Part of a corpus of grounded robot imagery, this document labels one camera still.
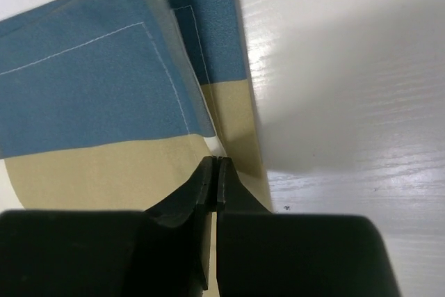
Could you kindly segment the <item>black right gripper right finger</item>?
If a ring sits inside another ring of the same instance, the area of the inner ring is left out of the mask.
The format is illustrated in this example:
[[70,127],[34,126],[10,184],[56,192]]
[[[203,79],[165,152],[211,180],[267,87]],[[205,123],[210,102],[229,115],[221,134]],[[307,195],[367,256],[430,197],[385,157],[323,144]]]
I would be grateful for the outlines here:
[[221,296],[399,296],[366,217],[274,214],[219,162],[216,278]]

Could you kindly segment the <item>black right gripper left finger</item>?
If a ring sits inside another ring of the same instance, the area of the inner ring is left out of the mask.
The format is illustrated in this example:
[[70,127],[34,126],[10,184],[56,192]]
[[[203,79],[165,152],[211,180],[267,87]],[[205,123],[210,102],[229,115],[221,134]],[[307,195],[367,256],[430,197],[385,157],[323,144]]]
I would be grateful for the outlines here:
[[2,296],[201,296],[209,286],[213,159],[144,211],[1,215]]

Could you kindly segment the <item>blue beige striped placemat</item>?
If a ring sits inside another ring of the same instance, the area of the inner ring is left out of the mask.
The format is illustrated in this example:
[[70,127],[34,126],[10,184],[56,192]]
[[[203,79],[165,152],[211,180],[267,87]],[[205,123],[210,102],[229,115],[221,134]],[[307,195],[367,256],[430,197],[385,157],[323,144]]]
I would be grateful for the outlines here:
[[237,0],[54,0],[1,21],[1,209],[145,209],[206,156],[271,208]]

